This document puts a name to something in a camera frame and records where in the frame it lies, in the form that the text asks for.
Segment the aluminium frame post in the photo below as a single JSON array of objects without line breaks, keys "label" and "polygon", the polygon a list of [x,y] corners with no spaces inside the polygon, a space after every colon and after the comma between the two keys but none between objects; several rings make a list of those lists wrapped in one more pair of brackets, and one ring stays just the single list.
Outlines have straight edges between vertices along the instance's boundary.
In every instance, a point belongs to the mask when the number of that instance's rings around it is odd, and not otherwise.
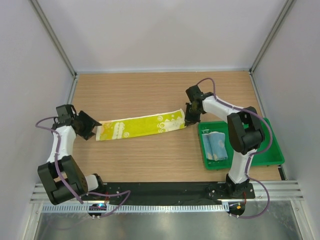
[{"label": "aluminium frame post", "polygon": [[259,52],[257,54],[257,56],[255,57],[252,66],[249,69],[249,74],[253,75],[255,70],[257,69],[259,63],[261,62],[261,60],[263,59],[266,51],[268,50],[268,48],[270,47],[271,43],[273,42],[273,40],[275,39],[276,35],[278,34],[279,30],[281,29],[283,23],[285,22],[285,19],[287,18],[287,16],[289,15],[291,9],[293,8],[293,6],[295,5],[296,0],[286,0],[284,2],[283,7],[281,8],[279,14],[277,15],[269,33],[267,34],[261,48],[259,49]]},{"label": "aluminium frame post", "polygon": [[29,0],[28,2],[32,6],[37,17],[39,18],[39,21],[41,22],[42,26],[44,27],[45,31],[47,32],[50,40],[52,41],[55,49],[59,53],[61,59],[63,60],[65,66],[67,67],[71,76],[75,79],[77,76],[77,72],[75,71],[71,61],[69,60],[61,42],[59,41],[52,25],[50,24],[50,21],[48,20],[45,12],[42,9],[39,1],[38,0]]}]

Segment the left aluminium frame post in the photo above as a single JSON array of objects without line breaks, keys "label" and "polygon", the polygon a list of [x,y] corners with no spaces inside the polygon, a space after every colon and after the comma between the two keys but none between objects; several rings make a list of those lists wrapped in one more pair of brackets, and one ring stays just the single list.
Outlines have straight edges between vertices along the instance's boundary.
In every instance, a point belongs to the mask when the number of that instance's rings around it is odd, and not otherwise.
[{"label": "left aluminium frame post", "polygon": [[39,1],[38,0],[29,0],[28,2],[32,6],[37,17],[39,18],[39,21],[41,22],[42,26],[44,27],[45,31],[47,32],[50,40],[52,41],[55,49],[59,53],[61,59],[63,60],[65,66],[67,67],[71,76],[75,79],[77,76],[77,72],[75,71],[71,61],[69,60],[61,42],[59,41],[52,25],[50,24],[50,21],[48,20],[45,12],[42,9]]}]

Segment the yellow green printed towel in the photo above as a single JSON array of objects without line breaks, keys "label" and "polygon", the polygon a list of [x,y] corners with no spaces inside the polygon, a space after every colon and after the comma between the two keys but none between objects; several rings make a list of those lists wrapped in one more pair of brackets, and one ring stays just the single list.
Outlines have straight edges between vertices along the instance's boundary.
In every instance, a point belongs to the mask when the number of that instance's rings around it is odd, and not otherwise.
[{"label": "yellow green printed towel", "polygon": [[133,118],[101,121],[96,130],[96,141],[109,141],[162,134],[185,128],[182,109]]}]

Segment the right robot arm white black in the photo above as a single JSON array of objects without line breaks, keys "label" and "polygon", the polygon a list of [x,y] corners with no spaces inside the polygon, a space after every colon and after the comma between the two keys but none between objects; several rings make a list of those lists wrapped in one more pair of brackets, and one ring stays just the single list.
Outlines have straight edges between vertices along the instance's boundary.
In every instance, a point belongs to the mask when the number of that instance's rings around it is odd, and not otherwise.
[{"label": "right robot arm white black", "polygon": [[229,143],[233,149],[231,168],[226,175],[225,192],[240,198],[249,186],[247,176],[253,155],[265,140],[261,120],[254,107],[241,108],[221,100],[213,92],[203,93],[197,85],[186,90],[185,126],[201,121],[202,114],[213,114],[227,123]]}]

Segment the green plastic tray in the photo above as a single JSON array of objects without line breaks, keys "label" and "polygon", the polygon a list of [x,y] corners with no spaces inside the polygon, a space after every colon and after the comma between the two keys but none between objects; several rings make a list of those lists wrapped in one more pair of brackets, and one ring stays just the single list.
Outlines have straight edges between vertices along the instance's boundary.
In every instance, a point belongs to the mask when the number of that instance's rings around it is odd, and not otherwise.
[{"label": "green plastic tray", "polygon": [[[224,121],[212,121],[212,122],[201,122],[197,125],[198,136],[201,147],[202,159],[204,166],[207,170],[221,170],[229,169],[232,165],[234,150],[229,141],[229,133],[227,123]],[[228,158],[225,160],[209,160],[205,153],[204,141],[202,138],[203,134],[209,134],[211,132],[219,132],[225,134],[225,149]],[[285,162],[283,153],[278,144],[276,136],[272,134],[272,144],[270,148],[264,152],[257,154],[253,157],[251,166],[270,166],[270,165],[281,165]]]}]

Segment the right aluminium frame post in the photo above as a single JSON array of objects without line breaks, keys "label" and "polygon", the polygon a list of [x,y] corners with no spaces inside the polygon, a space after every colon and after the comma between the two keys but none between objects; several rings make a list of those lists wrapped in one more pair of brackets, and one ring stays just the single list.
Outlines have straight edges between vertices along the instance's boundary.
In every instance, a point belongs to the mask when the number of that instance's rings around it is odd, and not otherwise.
[{"label": "right aluminium frame post", "polygon": [[285,19],[287,18],[287,16],[289,15],[291,9],[293,8],[293,6],[295,5],[296,0],[286,0],[284,2],[283,7],[281,8],[279,14],[277,15],[269,33],[267,34],[261,48],[259,49],[259,52],[257,54],[257,56],[255,57],[252,66],[249,69],[249,74],[253,75],[255,70],[257,69],[259,63],[261,62],[261,60],[263,59],[266,51],[268,50],[268,48],[270,47],[271,43],[273,42],[273,40],[275,39],[276,35],[278,34],[279,30],[281,29],[283,23],[285,22]]}]

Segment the blue polka dot towel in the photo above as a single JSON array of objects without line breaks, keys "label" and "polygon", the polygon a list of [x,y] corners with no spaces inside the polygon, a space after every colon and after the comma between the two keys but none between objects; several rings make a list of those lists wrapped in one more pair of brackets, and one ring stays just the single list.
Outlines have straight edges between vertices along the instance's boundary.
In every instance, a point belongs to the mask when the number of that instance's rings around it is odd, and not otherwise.
[{"label": "blue polka dot towel", "polygon": [[210,132],[201,135],[204,155],[210,161],[224,161],[228,158],[225,147],[226,136],[222,132]]}]

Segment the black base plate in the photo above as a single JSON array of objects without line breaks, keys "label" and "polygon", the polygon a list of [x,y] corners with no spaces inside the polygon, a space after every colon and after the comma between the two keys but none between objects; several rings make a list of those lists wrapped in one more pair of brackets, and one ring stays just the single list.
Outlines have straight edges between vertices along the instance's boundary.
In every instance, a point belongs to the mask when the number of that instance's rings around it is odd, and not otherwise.
[{"label": "black base plate", "polygon": [[112,195],[127,190],[130,195],[124,204],[131,206],[204,206],[255,198],[251,183],[237,196],[228,193],[224,182],[108,182],[94,192]]}]

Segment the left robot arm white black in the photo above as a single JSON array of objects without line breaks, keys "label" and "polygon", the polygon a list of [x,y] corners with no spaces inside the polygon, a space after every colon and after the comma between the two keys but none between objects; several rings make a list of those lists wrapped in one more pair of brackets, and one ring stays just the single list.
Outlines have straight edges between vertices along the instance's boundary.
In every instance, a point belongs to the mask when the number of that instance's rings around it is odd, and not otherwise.
[{"label": "left robot arm white black", "polygon": [[101,200],[106,194],[101,177],[96,173],[85,176],[73,158],[73,149],[77,136],[87,141],[102,124],[82,110],[77,112],[72,104],[56,107],[56,113],[35,124],[53,136],[51,153],[46,163],[37,168],[50,202],[56,206],[75,198],[83,203],[81,196],[86,194]]}]

